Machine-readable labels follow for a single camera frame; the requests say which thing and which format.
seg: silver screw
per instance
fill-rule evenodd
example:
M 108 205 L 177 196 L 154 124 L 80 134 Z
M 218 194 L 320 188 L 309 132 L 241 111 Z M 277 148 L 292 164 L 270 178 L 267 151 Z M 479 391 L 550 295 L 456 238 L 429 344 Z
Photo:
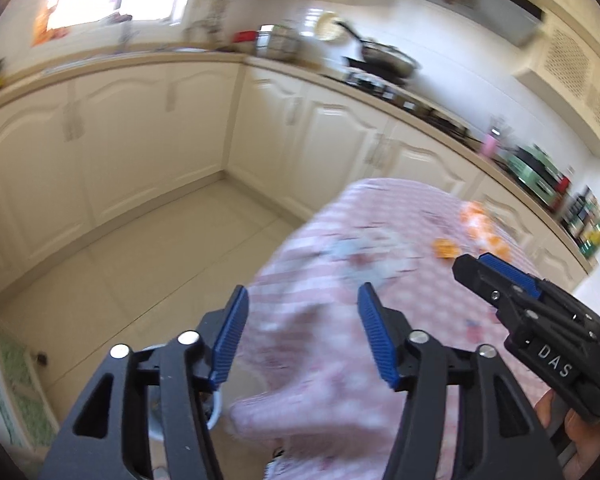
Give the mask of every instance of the silver screw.
M 129 355 L 129 347 L 127 345 L 115 345 L 110 351 L 109 354 L 114 359 L 122 359 Z
M 194 332 L 193 330 L 189 330 L 178 336 L 178 343 L 181 345 L 193 345 L 193 343 L 198 341 L 198 339 L 200 339 L 200 334 L 198 332 Z
M 422 330 L 414 330 L 409 334 L 409 341 L 412 343 L 423 344 L 429 340 L 429 334 Z
M 478 354 L 487 359 L 493 359 L 498 355 L 498 351 L 491 345 L 482 345 L 478 348 Z

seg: human hand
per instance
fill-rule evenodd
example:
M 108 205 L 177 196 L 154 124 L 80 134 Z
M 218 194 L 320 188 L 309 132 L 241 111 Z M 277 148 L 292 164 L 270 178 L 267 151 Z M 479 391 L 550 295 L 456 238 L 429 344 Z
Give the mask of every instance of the human hand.
M 536 414 L 545 428 L 551 423 L 551 403 L 554 395 L 555 392 L 549 390 L 536 404 Z M 587 424 L 580 415 L 569 410 L 564 419 L 564 429 L 576 445 L 576 454 L 564 466 L 562 472 L 566 480 L 579 480 L 600 456 L 600 422 Z

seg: gas stove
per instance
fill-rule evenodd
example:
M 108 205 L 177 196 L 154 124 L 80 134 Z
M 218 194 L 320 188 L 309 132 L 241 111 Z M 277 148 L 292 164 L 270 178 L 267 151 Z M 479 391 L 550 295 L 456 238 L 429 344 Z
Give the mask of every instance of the gas stove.
M 470 149 L 475 149 L 475 144 L 470 143 L 473 137 L 469 126 L 464 121 L 437 104 L 407 91 L 404 88 L 407 83 L 400 78 L 390 77 L 395 81 L 392 82 L 377 73 L 369 73 L 367 70 L 357 68 L 357 66 L 342 66 L 328 71 L 325 70 L 322 75 L 392 104 L 453 137 Z

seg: red container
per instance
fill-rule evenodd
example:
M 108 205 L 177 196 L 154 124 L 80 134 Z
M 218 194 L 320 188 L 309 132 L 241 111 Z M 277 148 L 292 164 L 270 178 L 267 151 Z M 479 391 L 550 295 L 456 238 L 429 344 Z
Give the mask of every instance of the red container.
M 243 30 L 234 34 L 233 43 L 242 43 L 243 41 L 256 41 L 258 37 L 257 30 Z

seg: blue gripper pad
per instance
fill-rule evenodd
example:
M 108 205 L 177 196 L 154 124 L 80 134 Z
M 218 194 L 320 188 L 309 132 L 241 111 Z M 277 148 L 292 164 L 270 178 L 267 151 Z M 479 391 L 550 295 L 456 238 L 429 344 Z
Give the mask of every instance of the blue gripper pad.
M 528 274 L 522 272 L 517 267 L 499 259 L 491 253 L 483 254 L 478 258 L 478 261 L 491 269 L 499 272 L 506 278 L 509 278 L 513 283 L 520 286 L 528 295 L 535 300 L 540 298 L 540 291 L 536 287 L 536 280 Z
M 235 351 L 242 336 L 242 330 L 249 315 L 249 295 L 247 289 L 239 285 L 235 288 L 229 303 L 222 311 L 223 320 L 212 350 L 212 365 L 209 381 L 214 390 L 229 376 Z
M 411 327 L 404 314 L 382 306 L 371 283 L 358 289 L 358 313 L 380 377 L 395 390 L 400 382 L 399 349 L 403 348 Z

